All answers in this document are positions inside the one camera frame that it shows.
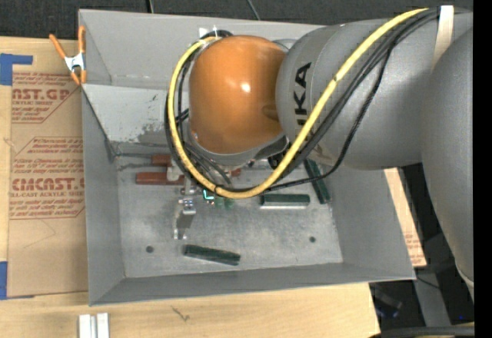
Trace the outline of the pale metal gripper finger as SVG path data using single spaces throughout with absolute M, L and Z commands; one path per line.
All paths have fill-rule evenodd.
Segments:
M 192 198 L 183 198 L 178 201 L 175 208 L 174 233 L 175 240 L 185 240 L 186 232 L 191 228 L 196 215 L 196 208 Z

